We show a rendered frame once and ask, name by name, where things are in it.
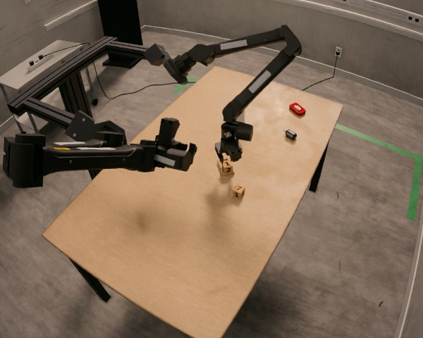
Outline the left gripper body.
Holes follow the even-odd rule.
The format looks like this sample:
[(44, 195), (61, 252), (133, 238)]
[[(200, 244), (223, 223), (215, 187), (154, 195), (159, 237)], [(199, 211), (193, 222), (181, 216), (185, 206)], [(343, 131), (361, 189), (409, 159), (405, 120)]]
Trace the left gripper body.
[[(222, 138), (222, 137), (221, 137)], [(233, 139), (231, 139), (231, 140), (228, 140), (228, 139), (224, 139), (224, 138), (222, 138), (223, 140), (225, 140), (225, 141), (231, 141), (231, 140), (234, 140), (235, 139), (235, 137), (233, 138)], [(241, 144), (240, 144), (240, 142), (239, 142), (239, 147), (240, 147), (240, 149), (241, 149), (241, 151), (243, 152), (243, 150), (242, 150), (242, 146), (241, 146)], [(222, 149), (221, 149), (221, 142), (217, 142), (217, 143), (215, 143), (215, 150), (216, 150), (216, 153), (218, 154), (218, 155), (221, 155), (221, 154), (223, 154), (223, 151), (222, 151)], [(225, 152), (226, 153), (226, 155), (227, 156), (229, 156), (229, 153), (228, 152)]]

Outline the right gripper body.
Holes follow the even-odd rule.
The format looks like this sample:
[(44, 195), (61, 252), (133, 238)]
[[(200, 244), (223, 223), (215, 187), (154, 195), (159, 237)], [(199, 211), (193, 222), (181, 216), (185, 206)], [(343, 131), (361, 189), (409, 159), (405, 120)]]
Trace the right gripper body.
[[(155, 140), (156, 139), (158, 139), (158, 136), (159, 135), (156, 135), (155, 136)], [(160, 145), (164, 145), (164, 144), (160, 144)], [(167, 149), (169, 149), (166, 145), (164, 145)], [(183, 150), (183, 151), (186, 151), (188, 149), (188, 145), (187, 144), (184, 144), (184, 143), (181, 143), (181, 146), (180, 146), (180, 150)], [(191, 153), (191, 156), (192, 156), (192, 160), (191, 160), (191, 165), (192, 165), (192, 161), (193, 161), (193, 156), (194, 156), (194, 151), (193, 150), (188, 150), (190, 153)]]

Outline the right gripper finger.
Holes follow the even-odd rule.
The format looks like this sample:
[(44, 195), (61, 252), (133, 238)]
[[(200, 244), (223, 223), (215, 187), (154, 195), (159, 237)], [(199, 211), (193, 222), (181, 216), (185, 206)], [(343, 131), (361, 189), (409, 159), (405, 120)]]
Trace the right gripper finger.
[[(193, 150), (194, 151), (194, 156), (195, 156), (195, 154), (197, 152), (196, 144), (190, 143), (188, 150)], [(193, 156), (193, 160), (194, 160), (194, 156)]]

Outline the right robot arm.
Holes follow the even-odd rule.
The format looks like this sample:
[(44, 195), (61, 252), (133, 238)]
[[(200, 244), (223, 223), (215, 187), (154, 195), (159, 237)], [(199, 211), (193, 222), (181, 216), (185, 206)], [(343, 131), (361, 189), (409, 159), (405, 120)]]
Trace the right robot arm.
[(43, 134), (16, 134), (16, 138), (4, 137), (2, 169), (17, 188), (43, 187), (43, 176), (62, 171), (123, 168), (148, 173), (166, 166), (186, 172), (191, 153), (172, 140), (179, 126), (177, 118), (161, 118), (158, 139), (130, 145), (125, 145), (125, 134), (106, 123), (94, 139), (78, 143), (46, 143)]

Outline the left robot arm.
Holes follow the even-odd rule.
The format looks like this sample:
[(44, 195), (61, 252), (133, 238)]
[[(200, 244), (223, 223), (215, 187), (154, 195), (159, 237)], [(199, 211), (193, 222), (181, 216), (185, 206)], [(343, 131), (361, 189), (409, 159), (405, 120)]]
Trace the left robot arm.
[[(205, 66), (212, 63), (215, 57), (220, 58), (239, 51), (266, 46), (269, 44), (286, 42), (287, 46), (282, 49), (263, 71), (249, 83), (232, 101), (222, 110), (223, 121), (221, 124), (222, 151), (228, 152), (232, 162), (242, 158), (242, 151), (238, 146), (238, 140), (251, 142), (253, 125), (238, 122), (238, 118), (249, 104), (272, 82), (296, 56), (302, 53), (302, 45), (287, 25), (282, 25), (274, 30), (260, 32), (253, 35), (215, 43), (208, 46), (197, 44), (184, 55), (178, 55), (174, 59), (167, 60), (178, 76), (187, 77), (191, 67), (196, 61)], [(193, 61), (193, 62), (192, 62)], [(241, 112), (242, 111), (242, 112)], [(240, 113), (239, 113), (240, 112)], [(233, 120), (233, 121), (232, 121)], [(237, 124), (234, 124), (237, 123)]]

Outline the white bottle with blue cap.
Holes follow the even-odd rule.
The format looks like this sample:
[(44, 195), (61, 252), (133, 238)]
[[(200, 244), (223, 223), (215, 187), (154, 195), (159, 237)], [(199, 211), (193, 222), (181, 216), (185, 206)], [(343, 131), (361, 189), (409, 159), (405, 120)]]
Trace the white bottle with blue cap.
[(245, 110), (238, 118), (236, 118), (236, 121), (243, 122), (243, 123), (245, 122)]

